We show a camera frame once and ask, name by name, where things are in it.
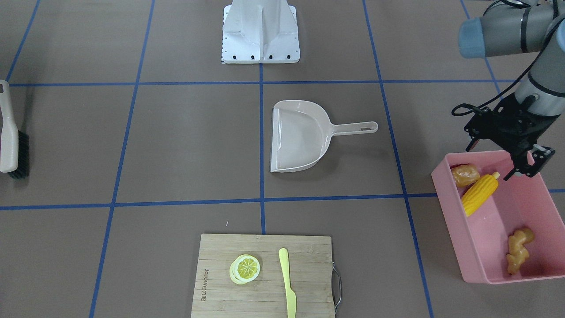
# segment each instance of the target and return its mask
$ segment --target blue tape line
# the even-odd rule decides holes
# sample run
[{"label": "blue tape line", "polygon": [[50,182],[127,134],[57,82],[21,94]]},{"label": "blue tape line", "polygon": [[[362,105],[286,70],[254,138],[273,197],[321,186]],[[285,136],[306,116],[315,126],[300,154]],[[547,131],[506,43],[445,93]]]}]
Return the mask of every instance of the blue tape line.
[{"label": "blue tape line", "polygon": [[423,288],[424,288],[426,302],[428,304],[428,312],[429,312],[430,318],[433,318],[432,302],[431,302],[431,299],[430,299],[430,296],[429,296],[428,284],[427,284],[426,279],[425,279],[424,265],[422,263],[421,256],[420,256],[420,249],[418,247],[418,238],[416,236],[416,230],[414,228],[414,221],[412,220],[410,203],[408,202],[408,197],[406,196],[407,195],[406,185],[405,185],[405,181],[404,181],[404,176],[402,174],[402,166],[401,166],[401,163],[400,163],[400,156],[398,155],[396,140],[394,138],[394,130],[393,130],[393,127],[392,127],[392,121],[390,120],[390,112],[389,112],[389,109],[388,109],[388,103],[386,101],[386,94],[385,94],[385,89],[384,89],[384,85],[383,85],[383,78],[381,76],[379,59],[377,57],[377,50],[376,50],[376,47],[375,47],[375,41],[373,39],[373,32],[371,30],[371,22],[369,20],[369,13],[368,13],[368,10],[367,10],[366,0],[363,0],[363,9],[365,11],[365,20],[367,22],[367,29],[368,29],[368,32],[369,32],[369,38],[371,40],[371,48],[373,50],[373,57],[375,59],[375,67],[377,69],[377,76],[379,77],[381,94],[383,96],[383,104],[384,104],[384,108],[385,108],[385,112],[386,112],[386,121],[389,125],[390,139],[392,141],[392,146],[393,146],[393,150],[394,150],[394,158],[396,159],[396,164],[397,164],[397,168],[398,168],[398,176],[400,177],[400,183],[401,183],[401,186],[402,186],[402,194],[404,195],[406,212],[408,214],[408,220],[410,222],[410,230],[412,232],[412,240],[414,241],[414,249],[416,251],[416,258],[418,260],[418,266],[420,268],[420,276],[421,276],[421,280],[422,280],[422,285],[423,285]]},{"label": "blue tape line", "polygon": [[375,84],[378,80],[273,80],[264,81],[263,84]]},{"label": "blue tape line", "polygon": [[256,203],[260,198],[251,199],[225,199],[225,200],[187,200],[187,201],[150,201],[150,202],[122,202],[114,206],[122,207],[161,207],[164,205],[200,205],[200,204],[227,204],[227,203]]},{"label": "blue tape line", "polygon": [[141,81],[139,85],[257,85],[258,81]]},{"label": "blue tape line", "polygon": [[96,309],[96,301],[98,300],[98,291],[100,290],[100,280],[102,279],[102,270],[104,269],[104,260],[106,259],[106,249],[108,248],[108,239],[110,237],[110,227],[114,218],[114,207],[110,207],[108,221],[106,222],[106,231],[104,233],[104,242],[102,243],[102,252],[100,253],[100,262],[98,263],[98,272],[96,274],[96,282],[94,283],[94,292],[92,293],[92,302],[90,303],[89,318],[94,318]]},{"label": "blue tape line", "polygon": [[112,194],[112,202],[110,206],[110,212],[108,214],[108,222],[106,224],[106,232],[104,234],[104,242],[102,244],[102,252],[100,254],[100,263],[98,264],[98,273],[96,275],[96,283],[94,284],[94,293],[92,295],[92,302],[90,304],[90,314],[89,318],[94,318],[94,312],[96,310],[96,301],[98,300],[98,290],[100,288],[100,281],[102,279],[102,269],[104,268],[104,260],[106,258],[106,250],[108,246],[108,240],[110,237],[110,230],[112,228],[112,219],[114,217],[114,208],[116,204],[116,199],[118,196],[118,188],[120,186],[120,178],[121,178],[121,171],[124,164],[124,157],[125,157],[125,150],[128,145],[128,138],[129,138],[129,130],[131,128],[132,117],[133,117],[133,109],[135,107],[136,98],[137,98],[137,91],[139,88],[139,82],[141,77],[141,70],[143,68],[143,61],[145,56],[145,50],[147,48],[147,39],[149,38],[149,32],[151,29],[151,20],[153,18],[153,10],[155,9],[155,0],[151,0],[151,8],[149,9],[149,17],[147,18],[147,27],[145,29],[145,38],[143,47],[141,49],[141,56],[139,66],[137,67],[137,76],[136,76],[136,84],[133,88],[132,94],[132,102],[129,107],[129,114],[128,114],[128,122],[125,127],[125,134],[124,134],[124,142],[121,146],[121,154],[120,154],[120,161],[118,164],[118,172],[116,173],[116,182],[114,184],[114,193]]},{"label": "blue tape line", "polygon": [[408,212],[408,221],[410,223],[410,231],[412,232],[412,240],[414,241],[414,249],[416,250],[416,258],[418,259],[418,267],[420,268],[420,278],[424,287],[425,301],[426,303],[428,303],[429,316],[430,318],[433,318],[432,300],[429,296],[428,282],[425,278],[424,263],[422,262],[420,254],[420,245],[418,244],[416,227],[414,226],[414,219],[412,218],[412,210],[410,209],[410,202],[408,201],[408,197],[404,198],[404,202],[406,204],[406,211]]},{"label": "blue tape line", "polygon": [[69,87],[69,86],[134,86],[135,82],[122,83],[16,83],[11,87]]},{"label": "blue tape line", "polygon": [[471,20],[471,16],[469,15],[469,11],[467,11],[467,7],[465,6],[465,3],[463,2],[463,0],[459,0],[459,2],[461,2],[461,6],[463,7],[463,10],[465,11],[465,16],[467,16],[467,20]]},{"label": "blue tape line", "polygon": [[110,206],[111,206],[110,203],[16,205],[16,206],[0,207],[0,210],[13,211],[13,210],[87,209],[87,208],[109,208]]},{"label": "blue tape line", "polygon": [[261,233],[267,234],[265,221],[265,172],[263,127],[263,64],[259,64],[259,184],[261,198]]},{"label": "blue tape line", "polygon": [[365,199],[400,199],[402,194],[382,195],[339,195],[339,196],[296,196],[296,197],[266,197],[265,202],[286,201],[326,201],[326,200],[365,200]]},{"label": "blue tape line", "polygon": [[490,77],[493,78],[494,87],[496,87],[496,91],[500,94],[500,92],[501,92],[500,87],[498,86],[498,83],[497,83],[497,81],[496,81],[496,78],[494,77],[493,69],[492,69],[492,67],[490,66],[489,60],[488,60],[487,58],[485,58],[485,63],[486,63],[486,67],[487,67],[488,70],[489,70]]},{"label": "blue tape line", "polygon": [[[514,80],[497,79],[498,83],[512,83]],[[348,81],[263,81],[264,85],[293,85],[293,84],[378,84],[378,83],[492,83],[488,80],[348,80]],[[258,81],[141,81],[131,82],[99,82],[99,83],[10,83],[11,87],[71,87],[71,86],[161,86],[161,85],[258,85]]]},{"label": "blue tape line", "polygon": [[492,83],[493,80],[382,80],[382,83]]},{"label": "blue tape line", "polygon": [[407,194],[406,197],[437,197],[436,193]]},{"label": "blue tape line", "polygon": [[33,20],[35,19],[37,9],[39,8],[41,0],[37,0],[35,7],[33,8],[32,17],[29,19],[28,26],[25,28],[24,36],[21,38],[20,46],[18,46],[18,50],[16,51],[16,55],[12,60],[12,65],[10,66],[10,70],[8,71],[8,75],[6,75],[6,81],[10,81],[12,77],[12,73],[14,68],[16,67],[16,63],[18,62],[18,58],[20,57],[21,49],[24,47],[25,40],[28,38],[29,30],[32,28]]}]

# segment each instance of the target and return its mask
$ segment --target brush handle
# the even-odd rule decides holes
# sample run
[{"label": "brush handle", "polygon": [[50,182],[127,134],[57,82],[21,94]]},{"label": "brush handle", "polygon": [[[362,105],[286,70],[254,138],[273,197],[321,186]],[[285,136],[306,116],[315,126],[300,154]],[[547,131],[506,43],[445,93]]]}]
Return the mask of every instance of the brush handle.
[{"label": "brush handle", "polygon": [[0,172],[8,173],[18,168],[18,127],[12,111],[10,85],[0,80],[0,110],[2,111],[2,136],[0,140]]}]

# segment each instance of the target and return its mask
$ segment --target dustpan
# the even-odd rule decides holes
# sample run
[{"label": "dustpan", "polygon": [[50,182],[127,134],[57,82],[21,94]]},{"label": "dustpan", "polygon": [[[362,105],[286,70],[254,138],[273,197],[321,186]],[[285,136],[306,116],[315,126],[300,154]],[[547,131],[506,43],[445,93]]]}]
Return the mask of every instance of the dustpan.
[{"label": "dustpan", "polygon": [[376,122],[334,125],[318,104],[280,101],[273,108],[271,172],[295,172],[314,166],[333,136],[371,134]]}]

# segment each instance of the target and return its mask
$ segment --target brush bristles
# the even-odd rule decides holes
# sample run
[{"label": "brush bristles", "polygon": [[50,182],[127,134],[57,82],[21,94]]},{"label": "brush bristles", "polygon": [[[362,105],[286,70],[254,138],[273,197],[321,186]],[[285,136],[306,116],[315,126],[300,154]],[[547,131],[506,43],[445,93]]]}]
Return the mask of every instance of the brush bristles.
[{"label": "brush bristles", "polygon": [[18,168],[8,174],[14,179],[29,176],[29,136],[18,131]]}]

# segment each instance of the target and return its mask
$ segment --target blue end cap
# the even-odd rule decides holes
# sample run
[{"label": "blue end cap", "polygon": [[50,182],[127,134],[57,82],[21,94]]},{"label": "blue end cap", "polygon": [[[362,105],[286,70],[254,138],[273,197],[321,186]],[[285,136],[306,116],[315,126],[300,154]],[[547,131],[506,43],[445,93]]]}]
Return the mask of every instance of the blue end cap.
[{"label": "blue end cap", "polygon": [[459,52],[464,58],[484,58],[485,39],[480,18],[467,20],[459,29]]},{"label": "blue end cap", "polygon": [[559,43],[559,47],[561,47],[561,50],[565,52],[565,20],[561,22],[561,25],[557,28],[555,35],[557,36],[557,43]]}]

